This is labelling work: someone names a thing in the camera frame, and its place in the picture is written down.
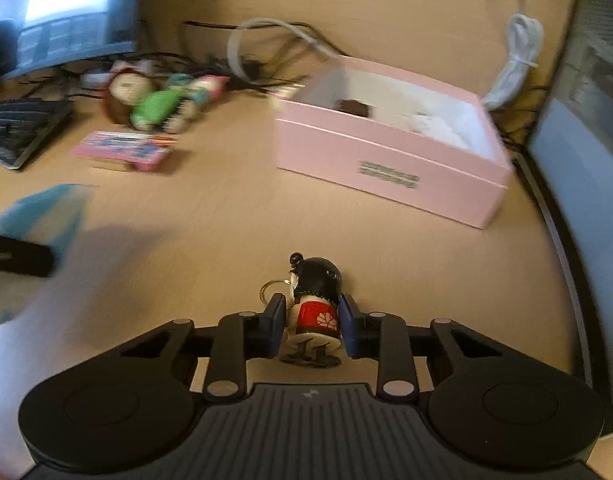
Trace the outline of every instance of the keychain figurine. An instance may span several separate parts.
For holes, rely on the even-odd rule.
[[[329,260],[304,259],[300,253],[293,253],[289,263],[289,295],[294,306],[288,312],[286,342],[297,351],[282,360],[315,368],[337,366],[341,361],[330,352],[341,344],[338,302],[343,283],[340,271]]]

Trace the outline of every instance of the small figurine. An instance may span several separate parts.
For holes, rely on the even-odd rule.
[[[114,124],[131,126],[133,109],[156,89],[155,80],[133,68],[123,68],[110,78],[104,89],[104,111]]]
[[[180,134],[200,110],[215,101],[228,77],[202,76],[194,79],[188,74],[173,74],[166,88],[148,95],[131,114],[131,123],[138,130],[160,128],[168,134]]]
[[[293,253],[289,263],[290,296],[295,305],[288,313],[286,342],[298,351],[282,360],[315,368],[337,366],[340,359],[329,352],[341,344],[338,303],[343,282],[340,271],[329,260],[304,259],[300,253]]]

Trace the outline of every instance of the pink snack box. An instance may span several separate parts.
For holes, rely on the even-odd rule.
[[[76,146],[75,155],[109,158],[131,163],[139,171],[155,171],[169,153],[157,140],[145,134],[93,132]]]
[[[336,111],[341,100],[371,118]],[[276,161],[483,228],[512,167],[476,94],[378,63],[331,59],[276,101]]]

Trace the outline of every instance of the hair bun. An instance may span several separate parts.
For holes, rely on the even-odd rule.
[[[291,267],[295,267],[296,265],[298,265],[302,260],[304,260],[304,256],[302,256],[302,254],[300,253],[293,253],[289,259],[288,262],[291,264]]]

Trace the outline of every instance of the computer monitor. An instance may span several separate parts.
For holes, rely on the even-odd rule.
[[[581,376],[613,433],[613,0],[577,0],[551,92],[519,156],[571,296]]]
[[[138,0],[0,0],[0,77],[133,52]]]

